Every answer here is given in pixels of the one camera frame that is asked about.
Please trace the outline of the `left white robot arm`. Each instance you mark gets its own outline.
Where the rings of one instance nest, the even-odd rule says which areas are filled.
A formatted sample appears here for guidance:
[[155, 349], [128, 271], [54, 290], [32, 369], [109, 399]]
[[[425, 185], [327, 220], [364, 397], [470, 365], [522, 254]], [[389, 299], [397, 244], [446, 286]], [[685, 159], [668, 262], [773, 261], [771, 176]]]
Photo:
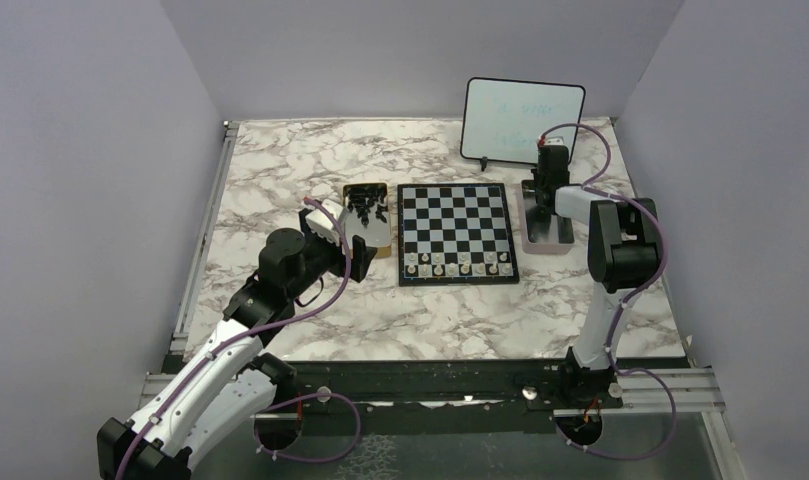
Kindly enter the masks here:
[[266, 346], [300, 321], [295, 307], [304, 291], [327, 273], [361, 282], [377, 250], [347, 236], [338, 214], [315, 201], [299, 220], [298, 229], [268, 235], [256, 270], [169, 384], [129, 419], [110, 418], [99, 429], [101, 478], [188, 479], [253, 414], [301, 402], [294, 369]]

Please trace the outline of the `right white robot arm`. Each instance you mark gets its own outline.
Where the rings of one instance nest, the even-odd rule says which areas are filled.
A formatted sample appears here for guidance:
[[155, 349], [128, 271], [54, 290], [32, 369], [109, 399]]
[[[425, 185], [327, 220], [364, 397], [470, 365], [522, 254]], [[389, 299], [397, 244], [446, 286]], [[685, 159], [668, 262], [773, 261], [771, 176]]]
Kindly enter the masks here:
[[594, 193], [569, 179], [569, 151], [545, 140], [533, 170], [537, 203], [588, 227], [587, 267], [593, 296], [579, 337], [558, 369], [556, 393], [578, 408], [607, 393], [616, 375], [622, 315], [655, 281], [663, 261], [657, 209], [650, 198]]

